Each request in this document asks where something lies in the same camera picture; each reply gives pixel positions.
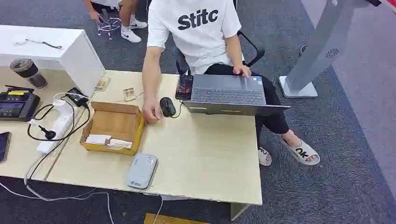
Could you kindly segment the person's left hand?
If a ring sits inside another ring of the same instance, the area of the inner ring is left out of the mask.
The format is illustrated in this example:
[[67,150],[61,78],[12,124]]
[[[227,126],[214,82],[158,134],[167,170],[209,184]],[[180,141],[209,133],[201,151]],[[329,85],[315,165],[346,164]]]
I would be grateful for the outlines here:
[[237,65],[233,67],[233,73],[235,75],[244,76],[244,77],[251,77],[251,70],[248,66],[245,65]]

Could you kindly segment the person's right hand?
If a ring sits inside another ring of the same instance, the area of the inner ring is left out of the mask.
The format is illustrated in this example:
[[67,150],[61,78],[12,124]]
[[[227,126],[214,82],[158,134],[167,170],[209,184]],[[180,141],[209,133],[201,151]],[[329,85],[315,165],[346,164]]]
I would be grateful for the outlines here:
[[156,98],[144,98],[143,116],[147,124],[156,124],[162,117],[163,113]]

